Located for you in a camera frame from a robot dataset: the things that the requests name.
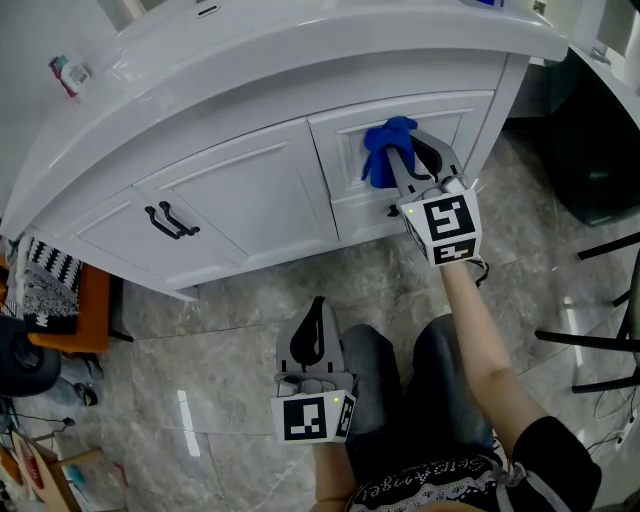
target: white wall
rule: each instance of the white wall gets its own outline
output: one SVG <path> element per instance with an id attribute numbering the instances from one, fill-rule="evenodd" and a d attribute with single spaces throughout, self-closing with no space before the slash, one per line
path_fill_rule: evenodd
<path id="1" fill-rule="evenodd" d="M 511 0 L 517 4 L 520 4 L 525 9 L 533 9 L 534 0 Z"/>
<path id="2" fill-rule="evenodd" d="M 544 17 L 562 34 L 571 38 L 584 0 L 547 0 Z"/>
<path id="3" fill-rule="evenodd" d="M 96 0 L 0 1 L 0 215 L 42 122 L 68 101 L 49 60 L 90 60 L 115 34 Z"/>

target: small bottle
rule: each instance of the small bottle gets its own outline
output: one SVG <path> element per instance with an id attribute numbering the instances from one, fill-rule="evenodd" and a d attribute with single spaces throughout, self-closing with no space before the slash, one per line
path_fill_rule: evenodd
<path id="1" fill-rule="evenodd" d="M 49 67 L 72 98 L 80 93 L 89 79 L 89 73 L 82 65 L 71 64 L 64 55 L 51 59 Z"/>

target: jeans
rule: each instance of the jeans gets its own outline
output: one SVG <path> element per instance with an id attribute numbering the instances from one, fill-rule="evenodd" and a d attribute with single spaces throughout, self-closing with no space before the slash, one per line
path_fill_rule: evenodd
<path id="1" fill-rule="evenodd" d="M 418 337 L 406 396 L 393 347 L 378 331 L 357 325 L 342 344 L 356 377 L 346 447 L 358 484 L 457 452 L 493 455 L 491 426 L 467 386 L 451 315 L 436 318 Z"/>

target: cabinet door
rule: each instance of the cabinet door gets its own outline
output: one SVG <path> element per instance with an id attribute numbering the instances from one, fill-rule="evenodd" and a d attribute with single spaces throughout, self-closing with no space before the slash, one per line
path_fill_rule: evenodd
<path id="1" fill-rule="evenodd" d="M 450 144 L 465 166 L 487 115 L 493 91 L 404 96 L 361 103 L 309 117 L 322 170 L 331 193 L 342 242 L 364 242 L 402 232 L 404 223 L 388 217 L 399 198 L 397 189 L 375 189 L 362 181 L 369 155 L 364 136 L 389 118 L 406 116 L 418 128 Z"/>
<path id="2" fill-rule="evenodd" d="M 305 119 L 202 151 L 136 186 L 188 205 L 240 251 L 240 264 L 278 263 L 338 241 Z"/>
<path id="3" fill-rule="evenodd" d="M 193 281 L 193 275 L 206 273 L 213 278 L 233 268 L 213 249 L 205 230 L 174 240 L 151 224 L 145 212 L 147 206 L 156 209 L 155 217 L 161 225 L 171 232 L 177 231 L 165 220 L 157 204 L 129 187 L 71 224 L 62 236 L 72 239 L 88 253 L 97 256 L 107 253 L 154 274 L 173 289 L 187 286 L 183 283 Z M 194 225 L 194 219 L 183 216 L 180 220 L 189 227 Z"/>
<path id="4" fill-rule="evenodd" d="M 464 167 L 492 97 L 493 91 L 421 94 L 361 103 L 309 117 L 331 198 L 376 191 L 384 195 L 384 191 L 373 189 L 361 179 L 369 154 L 364 135 L 369 128 L 382 126 L 395 116 L 415 119 L 418 129 L 450 144 Z"/>

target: person's knee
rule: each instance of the person's knee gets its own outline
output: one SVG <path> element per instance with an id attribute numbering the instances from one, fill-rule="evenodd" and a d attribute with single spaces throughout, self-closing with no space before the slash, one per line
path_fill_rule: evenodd
<path id="1" fill-rule="evenodd" d="M 455 351 L 457 346 L 456 330 L 453 316 L 441 315 L 434 318 L 423 329 L 416 341 L 414 357 L 422 354 L 448 355 Z"/>
<path id="2" fill-rule="evenodd" d="M 382 334 L 367 324 L 355 325 L 347 329 L 342 337 L 342 350 L 345 362 L 367 366 L 375 365 L 374 361 L 393 354 L 393 345 Z"/>
<path id="3" fill-rule="evenodd" d="M 347 329 L 341 336 L 343 346 L 376 345 L 393 349 L 391 342 L 368 324 L 358 324 Z"/>

